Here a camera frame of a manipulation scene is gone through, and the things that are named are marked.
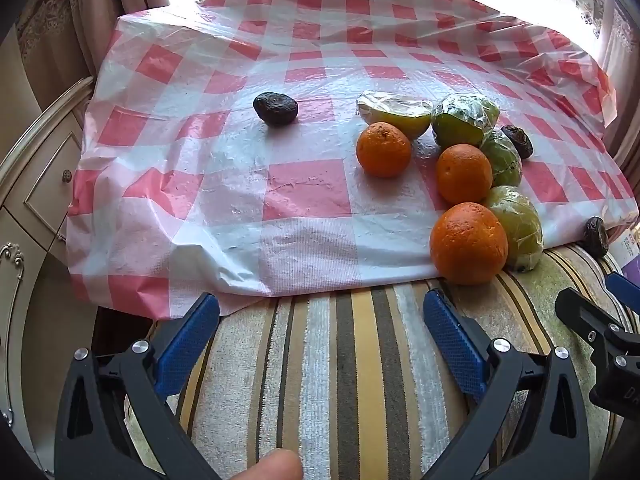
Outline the left hand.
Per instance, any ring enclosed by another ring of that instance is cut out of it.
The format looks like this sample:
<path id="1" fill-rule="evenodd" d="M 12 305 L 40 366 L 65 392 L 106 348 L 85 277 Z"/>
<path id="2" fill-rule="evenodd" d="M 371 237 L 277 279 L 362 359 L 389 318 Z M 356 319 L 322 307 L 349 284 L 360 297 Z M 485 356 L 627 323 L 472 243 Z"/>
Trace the left hand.
<path id="1" fill-rule="evenodd" d="M 290 450 L 277 448 L 232 480 L 302 480 L 303 465 L 299 456 Z"/>

